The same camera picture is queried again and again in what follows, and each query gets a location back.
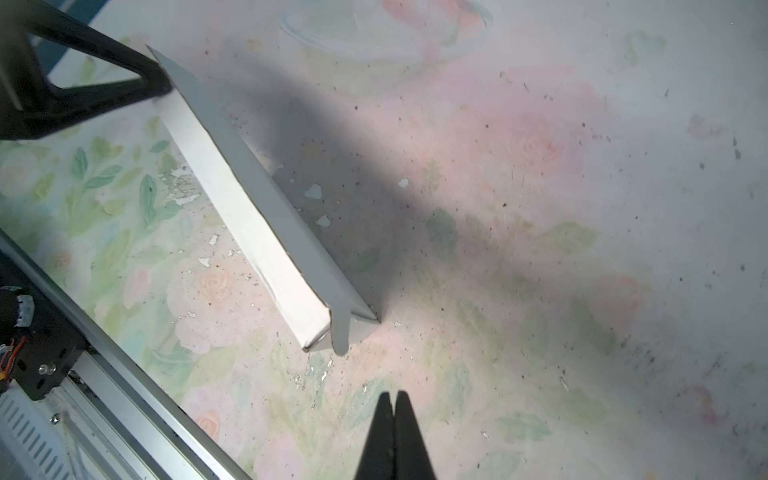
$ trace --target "cable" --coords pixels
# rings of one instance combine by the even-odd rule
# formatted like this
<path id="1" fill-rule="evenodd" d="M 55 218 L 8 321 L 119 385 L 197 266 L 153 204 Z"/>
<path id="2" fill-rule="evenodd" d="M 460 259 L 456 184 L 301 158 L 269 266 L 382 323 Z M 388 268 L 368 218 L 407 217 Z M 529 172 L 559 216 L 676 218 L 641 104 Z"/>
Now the cable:
<path id="1" fill-rule="evenodd" d="M 18 346 L 16 347 L 16 350 L 13 351 L 13 355 L 11 355 L 11 358 L 8 360 L 8 365 L 5 366 L 5 376 L 7 377 L 11 373 L 11 369 L 13 368 L 13 362 L 16 360 L 16 356 L 18 355 L 18 351 L 22 349 L 24 344 L 27 343 L 27 336 L 23 336 L 21 342 L 18 343 Z"/>
<path id="2" fill-rule="evenodd" d="M 8 356 L 8 354 L 13 350 L 13 346 L 16 344 L 16 339 L 11 340 L 11 345 L 8 347 L 8 349 L 3 353 L 2 359 L 0 359 L 0 372 L 4 371 L 3 364 L 5 363 L 5 358 Z"/>

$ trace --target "floral tablecloth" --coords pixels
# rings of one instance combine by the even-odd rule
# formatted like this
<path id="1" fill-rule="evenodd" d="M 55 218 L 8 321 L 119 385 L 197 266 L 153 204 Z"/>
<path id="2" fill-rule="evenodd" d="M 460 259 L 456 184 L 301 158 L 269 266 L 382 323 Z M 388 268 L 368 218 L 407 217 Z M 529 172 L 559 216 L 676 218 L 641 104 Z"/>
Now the floral tablecloth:
<path id="1" fill-rule="evenodd" d="M 768 88 L 723 106 L 705 67 L 675 100 L 690 77 L 654 79 L 706 35 L 618 26 L 637 8 L 104 8 L 198 76 L 379 314 L 346 357 L 300 350 L 150 102 L 0 144 L 0 228 L 254 478 L 352 478 L 397 389 L 440 478 L 758 475 Z"/>

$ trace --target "screw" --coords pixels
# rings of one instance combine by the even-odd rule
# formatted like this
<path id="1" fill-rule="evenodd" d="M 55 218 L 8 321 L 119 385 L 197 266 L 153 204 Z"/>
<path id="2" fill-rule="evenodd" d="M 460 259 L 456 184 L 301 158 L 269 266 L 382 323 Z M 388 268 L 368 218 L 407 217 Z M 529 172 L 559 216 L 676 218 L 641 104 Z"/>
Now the screw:
<path id="1" fill-rule="evenodd" d="M 53 375 L 55 371 L 56 371 L 55 363 L 43 363 L 38 368 L 38 373 L 40 375 Z"/>

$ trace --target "metal bar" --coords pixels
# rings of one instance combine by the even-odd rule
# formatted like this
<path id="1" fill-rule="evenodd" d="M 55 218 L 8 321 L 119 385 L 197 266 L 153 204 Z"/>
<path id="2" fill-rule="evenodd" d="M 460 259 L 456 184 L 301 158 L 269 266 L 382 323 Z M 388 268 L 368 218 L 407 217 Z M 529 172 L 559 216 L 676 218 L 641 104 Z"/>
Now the metal bar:
<path id="1" fill-rule="evenodd" d="M 89 429 L 95 430 L 102 437 L 101 441 L 109 446 L 111 451 L 118 457 L 118 461 L 123 464 L 122 467 L 130 469 L 135 478 L 145 480 L 169 479 L 167 475 L 159 471 L 160 466 L 151 458 L 146 450 L 142 448 L 140 451 L 137 451 L 137 449 L 129 445 L 127 438 L 129 434 L 125 431 L 125 427 L 116 425 L 116 422 L 105 417 L 91 399 L 80 390 L 80 387 L 75 385 L 68 377 L 64 378 L 61 381 L 61 385 L 55 387 L 51 394 L 49 398 L 56 396 L 61 402 L 69 405 L 71 409 L 77 409 L 78 414 L 81 414 L 83 419 L 87 419 L 82 421 L 87 421 Z M 74 417 L 71 419 L 71 422 L 78 424 L 78 428 L 83 430 L 79 425 L 80 421 L 80 419 Z"/>
<path id="2" fill-rule="evenodd" d="M 72 370 L 139 444 L 151 452 L 168 476 L 183 480 L 213 478 L 213 472 L 191 454 L 189 448 L 157 418 L 157 414 L 149 410 L 143 400 L 133 398 L 135 394 L 131 394 L 130 387 L 121 385 L 110 371 L 112 368 L 98 355 L 83 353 Z"/>
<path id="3" fill-rule="evenodd" d="M 40 291 L 70 319 L 116 373 L 221 480 L 250 476 L 189 418 L 149 376 L 8 235 L 0 230 L 0 252 L 13 261 Z"/>

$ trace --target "white cardboard strip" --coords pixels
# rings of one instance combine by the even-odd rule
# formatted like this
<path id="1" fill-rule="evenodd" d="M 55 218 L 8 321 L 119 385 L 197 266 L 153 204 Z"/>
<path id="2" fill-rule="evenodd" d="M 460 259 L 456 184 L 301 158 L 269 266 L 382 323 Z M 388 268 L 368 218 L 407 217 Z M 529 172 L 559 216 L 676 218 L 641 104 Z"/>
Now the white cardboard strip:
<path id="1" fill-rule="evenodd" d="M 346 354 L 376 316 L 200 82 L 150 50 L 175 87 L 155 101 L 168 131 L 296 339 L 310 349 L 330 333 Z"/>

